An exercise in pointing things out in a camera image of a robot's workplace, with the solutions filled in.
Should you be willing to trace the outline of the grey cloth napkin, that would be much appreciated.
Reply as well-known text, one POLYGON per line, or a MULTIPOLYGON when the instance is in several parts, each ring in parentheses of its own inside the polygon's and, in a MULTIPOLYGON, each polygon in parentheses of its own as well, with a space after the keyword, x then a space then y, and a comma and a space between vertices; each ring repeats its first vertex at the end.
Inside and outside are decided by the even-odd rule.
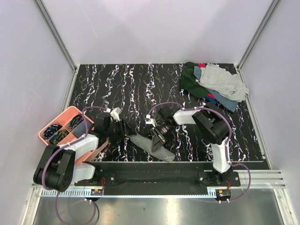
POLYGON ((163 145, 160 146, 157 150, 152 149, 152 140, 146 137, 143 137, 139 134, 130 136, 130 141, 141 148, 143 151, 147 152, 154 158, 164 161, 164 162, 172 162, 175 158, 175 155, 167 150, 163 145))

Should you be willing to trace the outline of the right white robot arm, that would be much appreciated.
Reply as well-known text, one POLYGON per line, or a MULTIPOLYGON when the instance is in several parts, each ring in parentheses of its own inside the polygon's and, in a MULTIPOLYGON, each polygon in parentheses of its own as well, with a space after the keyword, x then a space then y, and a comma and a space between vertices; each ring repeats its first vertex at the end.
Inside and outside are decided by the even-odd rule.
POLYGON ((158 125, 149 112, 146 115, 146 124, 151 124, 152 148, 156 152, 166 143, 166 137, 179 125, 196 125, 203 136, 211 145, 213 153, 213 169, 207 178, 208 183, 219 186, 225 185, 232 173, 229 159, 229 140, 232 135, 232 126, 226 115, 222 114, 213 103, 202 107, 185 109, 180 107, 173 111, 169 107, 159 109, 158 114, 163 122, 158 125))

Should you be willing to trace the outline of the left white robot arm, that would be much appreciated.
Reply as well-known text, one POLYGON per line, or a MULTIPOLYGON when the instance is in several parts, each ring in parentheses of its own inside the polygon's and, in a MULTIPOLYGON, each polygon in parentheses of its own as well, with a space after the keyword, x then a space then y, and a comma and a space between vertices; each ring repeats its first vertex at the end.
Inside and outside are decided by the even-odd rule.
POLYGON ((136 135, 119 117, 120 108, 101 110, 104 116, 95 123, 84 114, 86 109, 70 106, 39 132, 46 147, 33 175, 35 184, 64 192, 82 180, 92 186, 101 181, 92 160, 109 142, 136 135))

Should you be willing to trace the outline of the grey blue folded cloth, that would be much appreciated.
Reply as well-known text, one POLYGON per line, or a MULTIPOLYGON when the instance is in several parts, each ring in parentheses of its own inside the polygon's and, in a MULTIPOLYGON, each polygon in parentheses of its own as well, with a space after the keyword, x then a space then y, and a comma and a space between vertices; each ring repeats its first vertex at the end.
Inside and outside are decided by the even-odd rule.
POLYGON ((85 128, 85 123, 84 122, 81 122, 74 130, 73 130, 73 134, 75 137, 80 137, 82 136, 86 131, 86 128, 85 128))

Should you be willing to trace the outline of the pink compartment tray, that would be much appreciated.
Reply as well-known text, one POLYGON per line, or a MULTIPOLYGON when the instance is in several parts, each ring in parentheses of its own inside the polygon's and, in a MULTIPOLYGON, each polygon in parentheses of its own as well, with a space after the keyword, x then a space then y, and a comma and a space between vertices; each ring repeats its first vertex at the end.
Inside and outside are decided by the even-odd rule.
MULTIPOLYGON (((70 106, 40 130, 38 136, 46 145, 54 144, 59 146, 77 140, 84 133, 85 124, 81 111, 75 106, 70 106)), ((107 138, 103 138, 98 143, 99 147, 95 150, 77 154, 75 164, 91 162, 108 146, 109 141, 107 138)))

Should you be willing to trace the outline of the dark green garment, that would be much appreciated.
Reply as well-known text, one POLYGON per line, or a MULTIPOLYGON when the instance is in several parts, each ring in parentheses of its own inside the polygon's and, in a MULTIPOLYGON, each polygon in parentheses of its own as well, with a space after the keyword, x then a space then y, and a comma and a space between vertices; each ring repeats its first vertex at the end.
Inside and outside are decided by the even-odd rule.
POLYGON ((181 88, 197 98, 205 98, 209 95, 209 92, 199 84, 201 72, 199 64, 186 62, 180 75, 181 88))

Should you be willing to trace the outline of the blue patterned rolled sock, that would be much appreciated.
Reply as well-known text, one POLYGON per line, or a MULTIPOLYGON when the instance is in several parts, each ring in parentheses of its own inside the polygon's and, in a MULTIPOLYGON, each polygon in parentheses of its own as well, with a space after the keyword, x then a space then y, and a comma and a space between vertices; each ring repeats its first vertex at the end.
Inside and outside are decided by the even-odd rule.
POLYGON ((52 135, 54 135, 61 128, 62 128, 62 125, 60 125, 60 124, 52 124, 52 125, 48 126, 43 132, 45 139, 46 140, 49 139, 52 135))

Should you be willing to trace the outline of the blue garment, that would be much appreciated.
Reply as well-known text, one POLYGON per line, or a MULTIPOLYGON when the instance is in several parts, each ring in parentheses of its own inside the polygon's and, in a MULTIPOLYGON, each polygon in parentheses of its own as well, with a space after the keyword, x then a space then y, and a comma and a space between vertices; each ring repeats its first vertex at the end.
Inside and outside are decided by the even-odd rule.
MULTIPOLYGON (((201 71, 201 67, 199 66, 194 66, 194 76, 196 77, 196 82, 198 84, 200 84, 200 78, 202 75, 202 71, 201 71)), ((219 92, 215 91, 215 90, 211 90, 211 89, 207 89, 205 88, 210 94, 212 94, 215 99, 220 102, 220 104, 222 104, 227 110, 231 111, 231 112, 235 112, 237 106, 238 106, 238 102, 237 101, 232 101, 229 100, 225 97, 223 97, 219 92)))

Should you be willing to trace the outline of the light grey shirt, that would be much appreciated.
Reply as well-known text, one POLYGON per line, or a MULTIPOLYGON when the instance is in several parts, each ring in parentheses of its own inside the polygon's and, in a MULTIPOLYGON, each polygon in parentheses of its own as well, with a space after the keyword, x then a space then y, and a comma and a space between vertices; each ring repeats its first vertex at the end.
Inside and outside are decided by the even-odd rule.
POLYGON ((242 102, 249 95, 249 89, 237 74, 213 64, 201 68, 200 85, 232 101, 242 102))

